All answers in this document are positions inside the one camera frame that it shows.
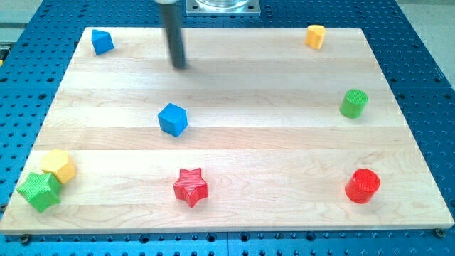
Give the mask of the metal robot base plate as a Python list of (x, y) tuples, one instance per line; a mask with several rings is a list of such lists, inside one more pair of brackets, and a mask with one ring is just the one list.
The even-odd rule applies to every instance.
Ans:
[(186, 0), (186, 16), (260, 16), (260, 0)]

